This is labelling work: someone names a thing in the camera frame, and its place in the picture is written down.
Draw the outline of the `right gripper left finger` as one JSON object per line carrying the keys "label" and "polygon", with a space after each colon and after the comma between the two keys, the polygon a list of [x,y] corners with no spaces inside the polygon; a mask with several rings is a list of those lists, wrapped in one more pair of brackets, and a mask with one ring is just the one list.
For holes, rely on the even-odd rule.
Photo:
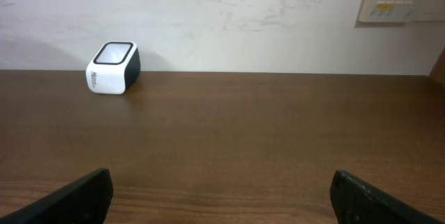
{"label": "right gripper left finger", "polygon": [[97,169],[1,218],[3,224],[104,223],[113,197],[108,169]]}

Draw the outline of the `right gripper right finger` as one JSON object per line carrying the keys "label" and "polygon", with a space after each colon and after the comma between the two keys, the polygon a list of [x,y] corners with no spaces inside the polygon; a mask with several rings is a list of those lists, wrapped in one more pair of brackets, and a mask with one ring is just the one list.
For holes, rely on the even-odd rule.
{"label": "right gripper right finger", "polygon": [[330,201],[339,224],[442,224],[345,170],[337,170]]}

